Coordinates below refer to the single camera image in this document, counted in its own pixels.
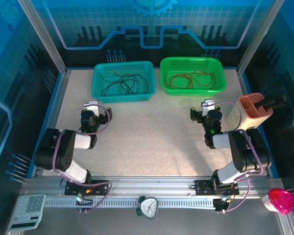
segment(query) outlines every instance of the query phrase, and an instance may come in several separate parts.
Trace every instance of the alarm clock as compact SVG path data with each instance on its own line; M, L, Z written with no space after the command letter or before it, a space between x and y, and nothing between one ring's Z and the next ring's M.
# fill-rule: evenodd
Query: alarm clock
M141 196L138 200L139 207L136 209L138 216L145 216L148 219L156 218L158 213L158 200L154 197Z

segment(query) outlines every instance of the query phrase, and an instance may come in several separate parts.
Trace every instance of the plastic basket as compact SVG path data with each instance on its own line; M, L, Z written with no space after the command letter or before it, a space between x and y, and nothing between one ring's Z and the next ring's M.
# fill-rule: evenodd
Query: plastic basket
M213 87L201 86L196 82L193 83L193 89L166 87L165 79L168 81L174 75L192 73L194 71L207 71L214 74L216 82ZM203 75L198 77L197 80L201 84L209 84L211 76ZM160 83L169 95L212 96L223 91L226 87L226 80L220 61L214 58L201 57L168 57L163 59L160 63ZM174 85L177 87L186 87L187 81L183 77L177 77L174 79Z
M120 84L112 85L105 94L102 91L111 83L126 74L139 74L146 79L147 86L142 82L134 83L131 87L137 94L120 93ZM147 101L155 94L155 72L150 61L99 64L95 66L92 84L92 96L102 103Z

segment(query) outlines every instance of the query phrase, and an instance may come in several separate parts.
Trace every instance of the pink object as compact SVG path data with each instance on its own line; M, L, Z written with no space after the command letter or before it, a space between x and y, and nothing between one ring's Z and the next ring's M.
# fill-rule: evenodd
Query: pink object
M289 214L294 207L294 196L287 190L274 188L263 197L263 203L269 211Z

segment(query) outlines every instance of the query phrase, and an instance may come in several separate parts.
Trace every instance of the speckled surface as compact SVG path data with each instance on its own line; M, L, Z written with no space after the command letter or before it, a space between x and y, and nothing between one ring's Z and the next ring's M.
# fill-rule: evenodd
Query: speckled surface
M156 94L149 101L111 103L113 120L98 134L92 150L74 151L74 160L97 176L207 176L231 161L229 149L209 149L201 124L190 120L209 97L169 96L156 73ZM226 89L215 101L236 101L242 90L235 70L224 70ZM73 70L56 128L78 130L83 104L91 96L93 70ZM222 105L225 118L231 105ZM222 129L227 130L222 122Z

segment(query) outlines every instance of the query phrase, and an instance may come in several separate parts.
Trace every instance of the green basket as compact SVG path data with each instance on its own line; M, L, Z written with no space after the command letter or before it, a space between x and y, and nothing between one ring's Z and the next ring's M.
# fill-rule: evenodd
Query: green basket
M168 88L165 85L165 79L168 81L172 76L194 71L206 71L216 77L215 84L211 86L201 86L193 82L192 89ZM196 78L201 84L209 84L211 76L202 75ZM174 85L177 87L186 87L187 80L183 77L174 79ZM167 57L160 63L160 84L169 95L199 95L212 96L221 92L226 87L226 80L223 73L222 64L214 58L201 57Z

